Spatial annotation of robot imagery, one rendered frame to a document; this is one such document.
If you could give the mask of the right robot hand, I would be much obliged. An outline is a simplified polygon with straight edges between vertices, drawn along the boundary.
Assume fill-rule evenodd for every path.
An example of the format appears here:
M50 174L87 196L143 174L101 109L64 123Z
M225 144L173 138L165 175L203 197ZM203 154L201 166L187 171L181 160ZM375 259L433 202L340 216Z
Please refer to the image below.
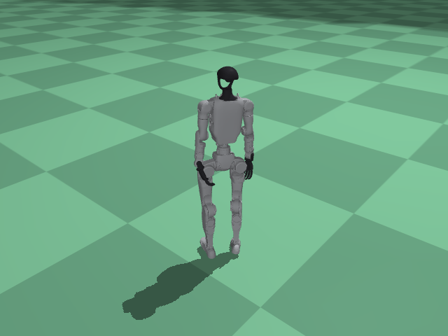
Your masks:
M252 177L252 175L253 175L253 164L252 164L253 156L254 156L254 154L252 153L251 154L251 159L244 158L245 159L245 163L247 164L247 168L246 168L246 171L245 171L246 173L244 172L245 173L245 180L246 179L250 179ZM248 174L248 176L247 176L247 174Z

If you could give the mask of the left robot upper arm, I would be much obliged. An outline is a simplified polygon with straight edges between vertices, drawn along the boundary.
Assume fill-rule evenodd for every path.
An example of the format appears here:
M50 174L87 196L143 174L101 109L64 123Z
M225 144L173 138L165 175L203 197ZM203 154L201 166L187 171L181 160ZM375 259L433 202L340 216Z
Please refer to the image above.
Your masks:
M209 133L207 131L208 123L209 123L209 113L211 112L214 105L214 101L212 99L203 100L197 105L198 110L198 119L197 125L199 130L199 140L206 141L209 138Z

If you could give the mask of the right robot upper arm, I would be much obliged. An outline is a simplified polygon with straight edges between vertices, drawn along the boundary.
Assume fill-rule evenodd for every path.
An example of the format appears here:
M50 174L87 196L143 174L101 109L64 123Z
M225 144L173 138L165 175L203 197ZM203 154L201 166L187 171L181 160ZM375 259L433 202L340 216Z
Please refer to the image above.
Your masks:
M244 126L241 127L241 133L244 136L248 136L253 133L254 104L250 99L247 99L247 98L242 98L242 99L244 101L244 113L243 113Z

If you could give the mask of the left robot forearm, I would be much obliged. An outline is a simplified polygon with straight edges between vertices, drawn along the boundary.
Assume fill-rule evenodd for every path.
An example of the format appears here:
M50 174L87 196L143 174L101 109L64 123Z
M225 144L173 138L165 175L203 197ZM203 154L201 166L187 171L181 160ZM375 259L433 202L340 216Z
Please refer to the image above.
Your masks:
M200 134L198 131L195 133L195 161L194 165L197 167L197 161L201 161L203 163L204 158L204 148L206 144L203 141L200 141Z

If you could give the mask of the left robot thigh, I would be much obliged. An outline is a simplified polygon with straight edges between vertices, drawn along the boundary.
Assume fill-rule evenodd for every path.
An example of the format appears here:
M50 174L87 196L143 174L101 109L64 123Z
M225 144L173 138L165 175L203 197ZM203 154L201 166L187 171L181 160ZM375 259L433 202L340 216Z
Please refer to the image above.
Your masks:
M214 175L214 171L216 168L216 162L212 158L210 160L203 160L203 170L206 175L206 177L209 179L208 181L210 183L213 183L212 176ZM216 215L216 205L212 203L212 186L207 185L206 182L201 178L199 171L197 171L197 180L198 180L198 186L199 186L199 194L200 199L202 203L202 207L205 205L208 209L208 217L213 217Z

